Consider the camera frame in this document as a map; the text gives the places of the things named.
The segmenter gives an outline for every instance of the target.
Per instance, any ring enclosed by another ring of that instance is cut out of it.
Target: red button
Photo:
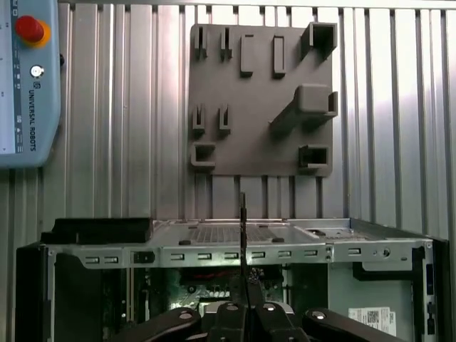
[[[44,29],[32,16],[22,16],[16,20],[16,33],[29,43],[38,43],[44,37]]]

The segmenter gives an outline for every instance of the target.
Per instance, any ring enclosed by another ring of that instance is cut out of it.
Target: gray tool holder board
[[[213,175],[332,170],[337,25],[195,25],[191,30],[189,158]]]

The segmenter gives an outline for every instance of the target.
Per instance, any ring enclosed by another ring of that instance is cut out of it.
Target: corrugated metal wall
[[[456,11],[59,6],[66,66],[51,160],[0,171],[0,341],[13,336],[14,250],[57,217],[231,218],[242,190],[250,217],[352,216],[454,242]],[[189,174],[191,26],[310,21],[339,24],[331,176]]]

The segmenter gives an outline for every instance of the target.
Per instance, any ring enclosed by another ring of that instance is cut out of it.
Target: barcode label
[[[377,310],[368,311],[368,323],[380,323],[380,315]]]
[[[390,308],[349,309],[348,317],[384,333],[396,336],[395,313],[390,311]]]

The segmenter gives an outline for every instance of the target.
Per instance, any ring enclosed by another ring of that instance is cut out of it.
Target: black cover
[[[31,244],[16,251],[16,342],[46,342],[51,337],[48,249]]]
[[[51,232],[41,233],[46,244],[142,244],[150,240],[153,220],[56,219]]]

